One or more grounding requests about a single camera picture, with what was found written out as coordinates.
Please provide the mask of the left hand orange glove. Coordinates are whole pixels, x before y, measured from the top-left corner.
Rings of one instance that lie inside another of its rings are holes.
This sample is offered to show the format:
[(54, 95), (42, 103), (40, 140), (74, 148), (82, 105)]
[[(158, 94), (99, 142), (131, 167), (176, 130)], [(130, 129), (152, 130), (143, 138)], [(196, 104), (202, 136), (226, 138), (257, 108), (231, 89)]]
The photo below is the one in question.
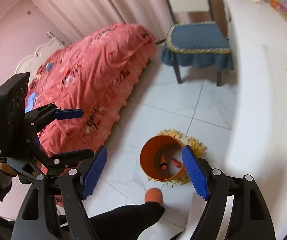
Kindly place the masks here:
[(17, 176), (16, 172), (5, 163), (0, 164), (0, 190), (8, 193), (11, 189), (12, 180)]

